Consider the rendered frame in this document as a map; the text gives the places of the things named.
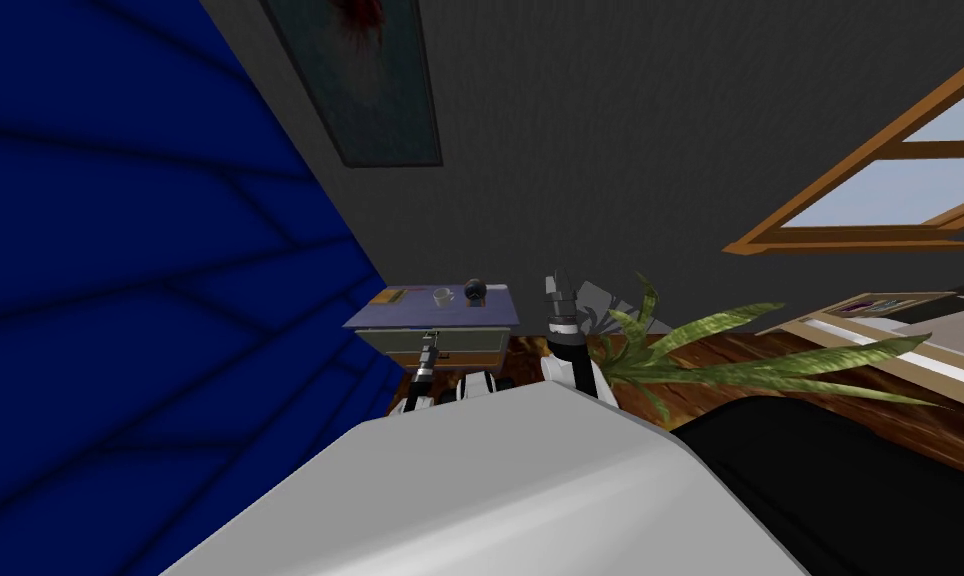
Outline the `green leafy plant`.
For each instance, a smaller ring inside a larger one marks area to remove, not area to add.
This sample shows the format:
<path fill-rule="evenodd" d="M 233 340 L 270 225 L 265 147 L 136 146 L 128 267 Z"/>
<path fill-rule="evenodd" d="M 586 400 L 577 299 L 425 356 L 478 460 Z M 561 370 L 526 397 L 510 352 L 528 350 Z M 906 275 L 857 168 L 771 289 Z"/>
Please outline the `green leafy plant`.
<path fill-rule="evenodd" d="M 914 351 L 928 334 L 900 336 L 868 344 L 810 349 L 772 358 L 758 358 L 738 363 L 720 363 L 701 367 L 685 367 L 672 358 L 672 353 L 691 344 L 745 325 L 783 307 L 781 303 L 755 303 L 730 308 L 723 312 L 689 322 L 670 330 L 659 340 L 649 343 L 645 324 L 651 320 L 659 295 L 650 281 L 639 274 L 643 300 L 638 316 L 621 311 L 608 314 L 621 326 L 624 342 L 615 346 L 609 337 L 599 337 L 601 348 L 588 348 L 596 358 L 596 366 L 608 385 L 626 384 L 648 399 L 659 415 L 667 420 L 670 411 L 650 386 L 653 384 L 701 384 L 711 388 L 721 385 L 797 392 L 818 395 L 855 397 L 894 404 L 933 407 L 932 402 L 883 390 L 837 384 L 819 380 L 829 374 L 864 366 L 875 366 Z"/>

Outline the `wooden framed window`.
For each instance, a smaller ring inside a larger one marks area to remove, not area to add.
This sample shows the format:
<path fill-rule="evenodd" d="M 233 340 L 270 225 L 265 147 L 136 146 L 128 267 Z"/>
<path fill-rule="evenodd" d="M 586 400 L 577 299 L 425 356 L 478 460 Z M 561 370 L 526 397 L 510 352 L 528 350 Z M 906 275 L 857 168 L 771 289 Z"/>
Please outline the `wooden framed window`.
<path fill-rule="evenodd" d="M 963 231 L 964 67 L 724 250 L 952 251 Z"/>

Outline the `purple-topped nightstand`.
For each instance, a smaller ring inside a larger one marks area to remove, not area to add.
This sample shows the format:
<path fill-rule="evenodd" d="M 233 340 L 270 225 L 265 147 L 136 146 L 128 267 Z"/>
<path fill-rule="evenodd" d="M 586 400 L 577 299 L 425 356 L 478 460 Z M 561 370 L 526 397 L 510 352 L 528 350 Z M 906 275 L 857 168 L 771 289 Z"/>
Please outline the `purple-topped nightstand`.
<path fill-rule="evenodd" d="M 456 294 L 453 301 L 442 308 L 432 299 L 436 288 L 447 287 Z M 429 329 L 441 327 L 508 327 L 510 334 L 518 325 L 516 307 L 511 292 L 505 284 L 489 284 L 484 307 L 466 304 L 462 285 L 397 286 L 387 289 L 407 289 L 404 298 L 396 304 L 373 306 L 365 304 L 344 327 L 359 329 L 412 328 Z M 497 372 L 504 365 L 507 347 L 499 353 L 443 353 L 435 368 L 438 370 L 489 370 Z"/>

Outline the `beige wooden furniture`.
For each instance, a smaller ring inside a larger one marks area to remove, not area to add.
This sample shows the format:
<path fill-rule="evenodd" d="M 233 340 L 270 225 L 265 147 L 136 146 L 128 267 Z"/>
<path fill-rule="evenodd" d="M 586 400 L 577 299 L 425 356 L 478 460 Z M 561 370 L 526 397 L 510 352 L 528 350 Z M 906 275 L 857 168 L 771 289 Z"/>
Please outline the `beige wooden furniture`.
<path fill-rule="evenodd" d="M 964 404 L 964 286 L 938 292 L 868 292 L 763 330 L 824 347 L 924 336 L 913 351 L 876 367 Z"/>

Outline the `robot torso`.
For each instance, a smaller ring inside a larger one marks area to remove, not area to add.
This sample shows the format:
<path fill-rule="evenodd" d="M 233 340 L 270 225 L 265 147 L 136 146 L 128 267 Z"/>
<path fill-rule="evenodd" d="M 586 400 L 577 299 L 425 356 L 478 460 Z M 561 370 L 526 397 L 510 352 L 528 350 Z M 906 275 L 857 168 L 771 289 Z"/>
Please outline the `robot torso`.
<path fill-rule="evenodd" d="M 161 576 L 809 576 L 657 426 L 556 382 L 364 422 Z"/>

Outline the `grey-green drawer front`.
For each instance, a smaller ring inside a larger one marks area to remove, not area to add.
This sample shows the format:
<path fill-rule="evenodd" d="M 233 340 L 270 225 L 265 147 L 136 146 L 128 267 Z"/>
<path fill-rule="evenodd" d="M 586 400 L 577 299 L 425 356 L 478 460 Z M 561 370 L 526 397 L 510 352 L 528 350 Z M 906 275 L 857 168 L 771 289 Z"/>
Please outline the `grey-green drawer front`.
<path fill-rule="evenodd" d="M 421 351 L 427 336 L 434 335 L 435 347 L 443 353 L 499 353 L 510 334 L 508 327 L 441 327 L 429 329 L 359 329 L 356 334 L 382 354 Z"/>

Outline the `dark framed wall picture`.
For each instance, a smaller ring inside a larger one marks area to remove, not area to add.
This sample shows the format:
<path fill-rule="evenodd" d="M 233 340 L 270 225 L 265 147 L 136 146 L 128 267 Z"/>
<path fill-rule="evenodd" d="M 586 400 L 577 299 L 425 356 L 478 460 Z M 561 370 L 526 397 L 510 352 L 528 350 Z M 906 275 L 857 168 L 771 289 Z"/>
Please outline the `dark framed wall picture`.
<path fill-rule="evenodd" d="M 259 0 L 342 164 L 443 164 L 419 0 Z"/>

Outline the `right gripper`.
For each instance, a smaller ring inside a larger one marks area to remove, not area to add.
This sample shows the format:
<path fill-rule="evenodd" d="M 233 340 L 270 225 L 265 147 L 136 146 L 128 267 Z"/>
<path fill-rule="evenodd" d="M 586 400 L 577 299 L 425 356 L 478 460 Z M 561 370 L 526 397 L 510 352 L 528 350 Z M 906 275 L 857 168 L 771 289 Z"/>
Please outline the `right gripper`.
<path fill-rule="evenodd" d="M 549 298 L 550 322 L 577 322 L 577 293 L 566 269 L 557 271 L 557 285 L 554 276 L 545 277 L 544 291 Z"/>

